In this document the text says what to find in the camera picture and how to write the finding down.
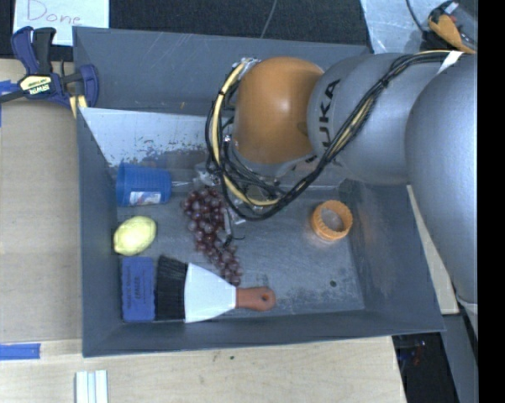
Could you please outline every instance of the orange handle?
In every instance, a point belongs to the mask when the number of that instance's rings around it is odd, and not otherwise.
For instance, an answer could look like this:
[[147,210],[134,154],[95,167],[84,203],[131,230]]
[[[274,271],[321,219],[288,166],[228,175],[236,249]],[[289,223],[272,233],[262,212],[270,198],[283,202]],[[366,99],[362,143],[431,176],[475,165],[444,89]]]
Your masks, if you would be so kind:
[[267,286],[256,288],[238,288],[238,309],[252,309],[253,311],[269,311],[276,304],[275,291]]

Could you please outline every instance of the black floor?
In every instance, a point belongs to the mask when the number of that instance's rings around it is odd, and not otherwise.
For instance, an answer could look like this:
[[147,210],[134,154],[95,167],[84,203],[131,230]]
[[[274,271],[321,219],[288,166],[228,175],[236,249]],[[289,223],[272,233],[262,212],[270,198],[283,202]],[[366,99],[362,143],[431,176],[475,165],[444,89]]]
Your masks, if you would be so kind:
[[439,333],[395,336],[408,403],[459,403]]

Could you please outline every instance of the clamp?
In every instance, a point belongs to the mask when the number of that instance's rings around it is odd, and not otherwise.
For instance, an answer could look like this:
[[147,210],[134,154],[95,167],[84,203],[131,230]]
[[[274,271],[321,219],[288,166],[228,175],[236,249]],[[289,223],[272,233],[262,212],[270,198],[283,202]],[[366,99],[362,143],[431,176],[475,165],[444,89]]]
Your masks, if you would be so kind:
[[33,29],[28,26],[13,34],[13,53],[23,64],[26,76],[17,82],[17,91],[0,96],[0,103],[26,97],[29,100],[46,100],[72,108],[76,98],[67,91],[66,84],[82,81],[84,102],[89,107],[95,105],[99,85],[94,65],[82,65],[78,72],[68,76],[63,76],[63,73],[59,76],[52,71],[49,50],[55,33],[56,30],[51,27]]

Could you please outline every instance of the tape roll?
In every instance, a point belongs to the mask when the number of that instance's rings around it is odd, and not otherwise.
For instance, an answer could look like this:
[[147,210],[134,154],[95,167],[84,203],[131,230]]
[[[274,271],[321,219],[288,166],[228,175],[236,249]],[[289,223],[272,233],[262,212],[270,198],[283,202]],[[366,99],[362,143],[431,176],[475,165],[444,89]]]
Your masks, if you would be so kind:
[[344,238],[353,225],[353,214],[341,201],[329,200],[315,208],[310,219],[313,231],[323,240]]

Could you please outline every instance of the blue sponge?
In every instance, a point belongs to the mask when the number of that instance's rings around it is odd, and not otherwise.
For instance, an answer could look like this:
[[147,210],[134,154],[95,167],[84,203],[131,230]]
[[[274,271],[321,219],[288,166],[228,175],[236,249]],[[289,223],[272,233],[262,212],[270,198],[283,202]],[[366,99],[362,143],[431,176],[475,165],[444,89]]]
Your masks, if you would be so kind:
[[155,319],[154,265],[149,257],[125,257],[121,264],[122,310],[126,322]]

